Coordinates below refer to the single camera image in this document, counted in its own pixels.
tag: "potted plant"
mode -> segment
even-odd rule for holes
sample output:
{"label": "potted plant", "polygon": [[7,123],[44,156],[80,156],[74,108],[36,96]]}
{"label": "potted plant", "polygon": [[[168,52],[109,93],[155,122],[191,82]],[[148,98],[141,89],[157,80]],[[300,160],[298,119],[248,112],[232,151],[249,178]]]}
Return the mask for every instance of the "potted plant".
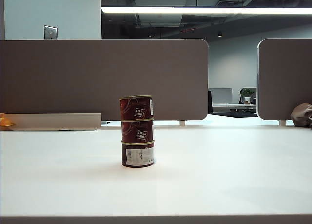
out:
{"label": "potted plant", "polygon": [[250,96],[254,93],[251,89],[243,89],[240,94],[245,98],[245,104],[250,104]]}

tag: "light switch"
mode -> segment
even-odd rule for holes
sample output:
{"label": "light switch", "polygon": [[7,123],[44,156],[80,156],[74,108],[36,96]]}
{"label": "light switch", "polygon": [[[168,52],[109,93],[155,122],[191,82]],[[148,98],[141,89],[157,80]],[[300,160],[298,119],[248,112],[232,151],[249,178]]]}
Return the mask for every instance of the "light switch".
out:
{"label": "light switch", "polygon": [[45,40],[57,40],[58,39],[58,28],[44,25],[44,39]]}

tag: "light blue wall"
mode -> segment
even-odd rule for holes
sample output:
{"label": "light blue wall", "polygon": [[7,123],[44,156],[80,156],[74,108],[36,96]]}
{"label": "light blue wall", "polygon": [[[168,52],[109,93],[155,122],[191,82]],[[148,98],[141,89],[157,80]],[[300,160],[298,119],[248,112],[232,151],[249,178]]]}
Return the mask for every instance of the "light blue wall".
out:
{"label": "light blue wall", "polygon": [[209,88],[232,88],[238,103],[242,87],[257,86],[257,46],[267,38],[312,38],[312,24],[209,43]]}
{"label": "light blue wall", "polygon": [[4,0],[5,39],[44,39],[43,26],[59,39],[101,39],[101,0]]}

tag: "white label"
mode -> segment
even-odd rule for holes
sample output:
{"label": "white label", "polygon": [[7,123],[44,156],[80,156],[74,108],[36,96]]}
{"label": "white label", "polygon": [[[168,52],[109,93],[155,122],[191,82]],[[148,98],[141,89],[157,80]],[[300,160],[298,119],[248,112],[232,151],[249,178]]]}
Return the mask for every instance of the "white label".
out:
{"label": "white label", "polygon": [[146,136],[147,136],[147,131],[137,130],[137,132],[136,132],[136,139],[146,140]]}
{"label": "white label", "polygon": [[153,112],[153,101],[150,99],[150,108],[151,108],[151,115],[154,115]]}
{"label": "white label", "polygon": [[134,114],[135,117],[144,118],[144,115],[145,115],[145,109],[136,108],[136,111],[135,111],[135,114]]}
{"label": "white label", "polygon": [[154,147],[145,149],[126,149],[127,165],[144,166],[154,162]]}

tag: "can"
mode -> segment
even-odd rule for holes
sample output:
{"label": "can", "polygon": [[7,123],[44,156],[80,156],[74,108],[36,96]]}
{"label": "can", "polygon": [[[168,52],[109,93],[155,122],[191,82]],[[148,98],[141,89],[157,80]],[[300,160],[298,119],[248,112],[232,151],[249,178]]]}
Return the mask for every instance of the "can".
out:
{"label": "can", "polygon": [[121,122],[122,141],[125,143],[146,143],[153,141],[153,118],[142,121]]}
{"label": "can", "polygon": [[121,120],[153,118],[153,101],[150,95],[127,96],[120,101]]}
{"label": "can", "polygon": [[147,143],[122,143],[122,164],[126,167],[147,167],[155,162],[154,140]]}

